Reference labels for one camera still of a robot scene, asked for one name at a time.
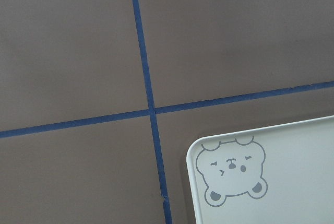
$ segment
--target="blue painter's tape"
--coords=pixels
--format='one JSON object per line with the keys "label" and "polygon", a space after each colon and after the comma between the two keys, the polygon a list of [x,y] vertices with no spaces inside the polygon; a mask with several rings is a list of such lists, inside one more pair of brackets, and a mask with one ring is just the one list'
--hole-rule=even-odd
{"label": "blue painter's tape", "polygon": [[322,83],[316,83],[312,85],[304,85],[304,86],[298,86],[298,87],[291,87],[291,88],[276,89],[276,90],[264,91],[264,92],[255,92],[255,93],[249,93],[246,95],[237,95],[237,96],[231,96],[231,97],[225,97],[225,98],[219,98],[219,99],[213,99],[213,100],[204,100],[204,101],[190,102],[190,103],[185,103],[185,104],[169,105],[167,107],[156,108],[156,114],[170,113],[170,112],[189,110],[189,109],[194,109],[194,108],[203,108],[203,107],[209,107],[212,105],[222,105],[222,104],[240,102],[240,101],[245,101],[245,100],[255,100],[255,99],[261,99],[261,98],[273,97],[273,96],[279,96],[279,95],[288,95],[290,93],[306,92],[306,91],[318,90],[318,89],[330,88],[330,87],[334,87],[334,81],[322,82]]}
{"label": "blue painter's tape", "polygon": [[87,119],[81,120],[74,120],[74,121],[66,121],[66,122],[59,122],[41,126],[33,126],[33,127],[25,127],[19,128],[14,130],[2,131],[0,132],[0,138],[5,137],[13,137],[17,135],[24,135],[24,134],[34,134],[76,126],[84,126],[84,125],[91,125],[91,124],[98,124],[103,122],[110,122],[110,121],[119,121],[124,119],[132,119],[136,117],[148,116],[148,110],[140,110],[134,112],[127,112],[127,113],[118,113],[118,114],[111,114],[99,117],[92,117]]}
{"label": "blue painter's tape", "polygon": [[132,0],[132,3],[134,7],[142,71],[144,74],[147,103],[148,103],[149,115],[150,115],[150,120],[151,120],[154,151],[156,153],[160,191],[161,191],[162,197],[164,198],[163,210],[165,214],[165,222],[166,224],[172,224],[172,216],[171,216],[166,177],[165,177],[165,171],[164,171],[164,165],[163,165],[163,159],[162,159],[160,136],[159,136],[159,130],[158,130],[158,124],[157,124],[157,116],[156,116],[156,112],[154,108],[154,98],[153,98],[153,92],[152,92],[151,77],[150,77],[150,71],[149,71],[148,60],[147,60],[144,32],[142,29],[139,0]]}

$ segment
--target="bear illustration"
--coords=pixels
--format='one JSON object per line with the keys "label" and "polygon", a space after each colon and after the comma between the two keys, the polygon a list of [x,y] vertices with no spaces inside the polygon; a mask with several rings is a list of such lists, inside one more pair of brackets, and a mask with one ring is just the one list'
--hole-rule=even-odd
{"label": "bear illustration", "polygon": [[212,207],[224,204],[227,197],[245,193],[254,199],[262,198],[268,189],[262,177],[266,154],[263,147],[254,142],[247,144],[235,139],[218,142],[215,149],[203,150],[196,158],[196,168],[202,175],[207,189],[205,201]]}

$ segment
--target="white tray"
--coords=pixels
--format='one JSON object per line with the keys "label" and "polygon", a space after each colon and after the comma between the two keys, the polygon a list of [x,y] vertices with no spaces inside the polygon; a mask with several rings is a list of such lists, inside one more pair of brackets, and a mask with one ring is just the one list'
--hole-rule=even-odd
{"label": "white tray", "polygon": [[334,116],[198,139],[187,166],[197,224],[334,223]]}

